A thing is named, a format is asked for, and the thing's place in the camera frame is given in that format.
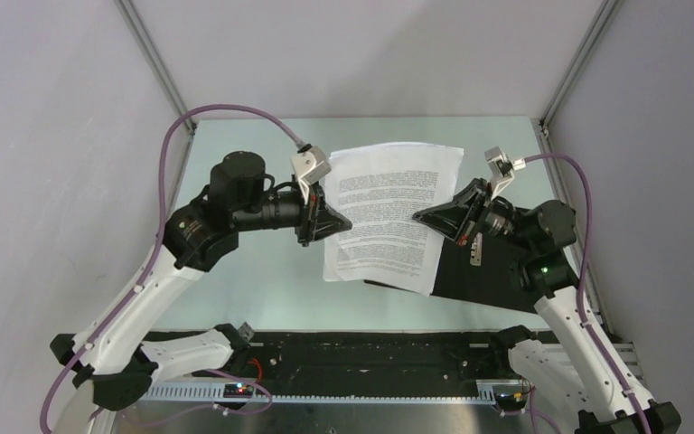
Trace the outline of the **large printed paper sheet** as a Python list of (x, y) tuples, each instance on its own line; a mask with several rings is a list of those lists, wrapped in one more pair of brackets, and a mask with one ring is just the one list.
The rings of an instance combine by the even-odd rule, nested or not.
[(325, 197), (352, 227), (326, 239), (324, 280), (430, 296), (444, 237), (412, 217), (453, 198), (463, 159), (460, 147), (421, 142), (332, 152)]

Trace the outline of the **red and black folder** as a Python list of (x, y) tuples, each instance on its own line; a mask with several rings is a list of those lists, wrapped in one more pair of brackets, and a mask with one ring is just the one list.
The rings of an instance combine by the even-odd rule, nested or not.
[(564, 249), (531, 252), (483, 234), (482, 265), (470, 264), (472, 240), (462, 246), (445, 237), (436, 269), (435, 297), (530, 312), (542, 297), (574, 287), (578, 275)]

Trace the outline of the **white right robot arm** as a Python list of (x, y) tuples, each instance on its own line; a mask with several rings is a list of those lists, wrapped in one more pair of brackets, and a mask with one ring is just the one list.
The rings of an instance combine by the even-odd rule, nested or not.
[(459, 247), (485, 251), (487, 240), (520, 250), (507, 268), (511, 288), (526, 297), (570, 361), (547, 353), (527, 327), (492, 335), (489, 364), (502, 378), (528, 380), (561, 409), (578, 416), (579, 433), (675, 433), (681, 416), (658, 402), (627, 367), (589, 306), (564, 249), (577, 240), (576, 213), (559, 200), (532, 209), (492, 196), (476, 178), (451, 202), (416, 212), (414, 221)]

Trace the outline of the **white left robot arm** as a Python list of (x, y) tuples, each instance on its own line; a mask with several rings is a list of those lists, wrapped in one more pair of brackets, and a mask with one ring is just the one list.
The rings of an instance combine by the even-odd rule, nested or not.
[(248, 327), (216, 325), (167, 341), (152, 341), (149, 334), (186, 289), (239, 246), (242, 232), (291, 228), (307, 246), (351, 228), (325, 200), (320, 183), (331, 167), (324, 153), (306, 146), (292, 167), (291, 180), (277, 183), (261, 156), (226, 155), (201, 192), (171, 214), (139, 274), (98, 320), (52, 340), (74, 385), (91, 386), (94, 405), (123, 410), (165, 380), (218, 369), (234, 377), (248, 369)]

